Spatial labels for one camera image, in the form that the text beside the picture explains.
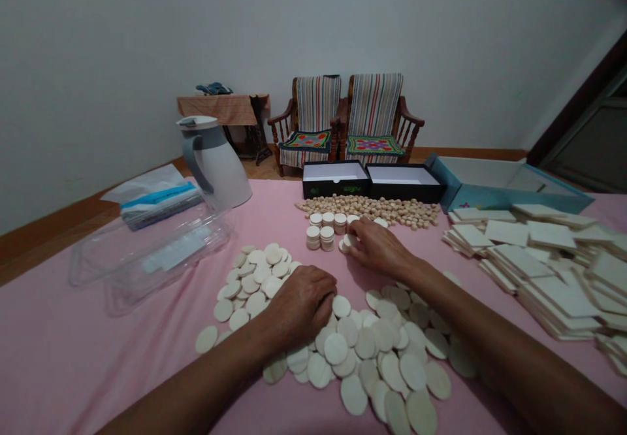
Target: open black box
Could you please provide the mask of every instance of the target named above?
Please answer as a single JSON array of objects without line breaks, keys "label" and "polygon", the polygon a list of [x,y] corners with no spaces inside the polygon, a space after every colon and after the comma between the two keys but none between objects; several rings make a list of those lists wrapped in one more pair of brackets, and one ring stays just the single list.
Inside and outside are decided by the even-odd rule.
[{"label": "open black box", "polygon": [[446,185],[424,164],[366,164],[370,198],[439,203]]},{"label": "open black box", "polygon": [[359,161],[305,162],[302,169],[302,197],[364,195],[370,192],[370,179]]}]

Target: person's right hand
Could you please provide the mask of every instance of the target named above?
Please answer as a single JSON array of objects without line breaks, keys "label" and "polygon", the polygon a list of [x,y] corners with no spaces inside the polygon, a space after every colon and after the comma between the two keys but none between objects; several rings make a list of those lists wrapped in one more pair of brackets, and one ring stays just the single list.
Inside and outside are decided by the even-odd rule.
[{"label": "person's right hand", "polygon": [[422,261],[409,252],[393,233],[366,217],[350,223],[348,232],[361,241],[363,247],[351,247],[349,254],[363,267],[403,281],[407,273],[415,272],[421,266]]}]

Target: chair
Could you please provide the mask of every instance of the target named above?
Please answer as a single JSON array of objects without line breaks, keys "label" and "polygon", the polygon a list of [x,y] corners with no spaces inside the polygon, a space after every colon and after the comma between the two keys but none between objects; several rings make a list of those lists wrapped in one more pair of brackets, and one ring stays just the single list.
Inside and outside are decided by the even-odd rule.
[{"label": "chair", "polygon": [[284,165],[301,169],[308,161],[335,160],[341,85],[339,76],[294,78],[292,98],[287,103],[287,110],[268,120],[281,177]]},{"label": "chair", "polygon": [[348,113],[339,129],[342,161],[357,159],[363,165],[410,162],[413,143],[425,121],[407,110],[405,97],[400,95],[402,85],[400,73],[351,76]]}]

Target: white wall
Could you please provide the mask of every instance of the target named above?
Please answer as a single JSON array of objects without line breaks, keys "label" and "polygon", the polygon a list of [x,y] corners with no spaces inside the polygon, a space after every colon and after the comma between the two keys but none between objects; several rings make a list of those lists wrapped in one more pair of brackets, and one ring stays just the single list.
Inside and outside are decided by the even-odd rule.
[{"label": "white wall", "polygon": [[0,233],[180,154],[175,96],[287,104],[296,75],[400,71],[423,146],[528,148],[626,0],[0,0]]}]

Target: plastic container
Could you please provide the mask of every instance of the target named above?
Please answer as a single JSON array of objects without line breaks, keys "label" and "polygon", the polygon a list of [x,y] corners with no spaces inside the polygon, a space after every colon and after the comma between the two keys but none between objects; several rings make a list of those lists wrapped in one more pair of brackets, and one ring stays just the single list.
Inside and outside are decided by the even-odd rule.
[{"label": "plastic container", "polygon": [[108,314],[126,314],[222,248],[234,234],[228,217],[203,202],[138,231],[118,218],[74,245],[69,283],[103,282]]}]

